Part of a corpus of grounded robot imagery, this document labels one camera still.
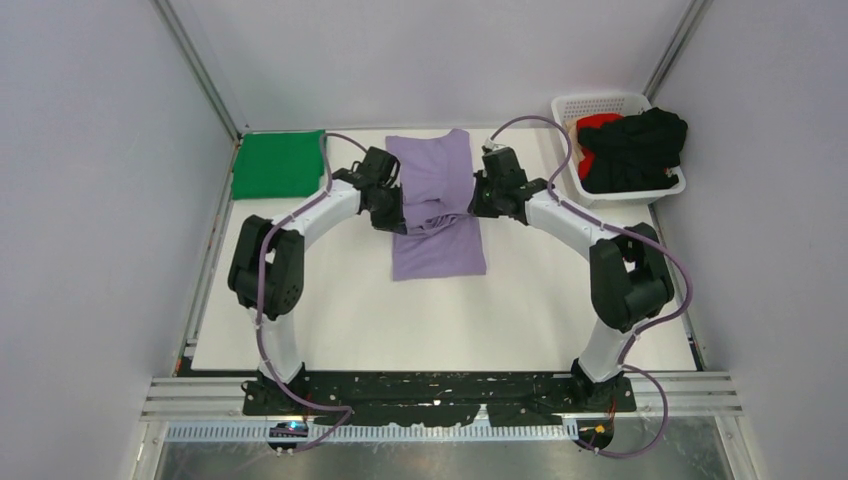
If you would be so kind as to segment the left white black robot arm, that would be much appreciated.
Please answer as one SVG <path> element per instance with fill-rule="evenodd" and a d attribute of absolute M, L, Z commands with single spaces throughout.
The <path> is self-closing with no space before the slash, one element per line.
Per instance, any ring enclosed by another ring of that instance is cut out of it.
<path fill-rule="evenodd" d="M 363 213 L 378 231 L 406 234 L 399 173 L 396 156 L 370 147 L 293 211 L 270 219 L 251 215 L 242 224 L 227 284 L 255 314 L 259 370 L 274 380 L 268 400 L 284 414 L 298 412 L 307 398 L 305 385 L 294 379 L 304 366 L 294 310 L 305 291 L 305 254 L 320 237 Z"/>

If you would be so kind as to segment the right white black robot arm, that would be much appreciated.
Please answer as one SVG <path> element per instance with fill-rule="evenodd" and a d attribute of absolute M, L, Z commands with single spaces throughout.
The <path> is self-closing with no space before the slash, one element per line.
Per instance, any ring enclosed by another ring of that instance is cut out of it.
<path fill-rule="evenodd" d="M 674 297 L 664 255 L 653 247 L 656 232 L 639 223 L 617 233 L 585 208 L 562 203 L 545 179 L 529 179 L 512 148 L 492 145 L 482 151 L 483 167 L 474 174 L 469 213 L 508 217 L 545 232 L 588 262 L 597 320 L 572 363 L 570 392 L 577 406 L 596 410 L 623 375 L 621 356 L 637 327 L 658 316 Z"/>

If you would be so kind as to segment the purple t shirt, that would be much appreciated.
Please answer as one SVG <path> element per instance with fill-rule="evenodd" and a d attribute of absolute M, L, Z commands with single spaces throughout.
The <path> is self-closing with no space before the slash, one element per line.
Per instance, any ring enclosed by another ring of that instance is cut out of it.
<path fill-rule="evenodd" d="M 479 220 L 468 212 L 474 178 L 470 134 L 452 129 L 430 139 L 392 135 L 400 161 L 405 234 L 392 239 L 396 282 L 487 273 Z"/>

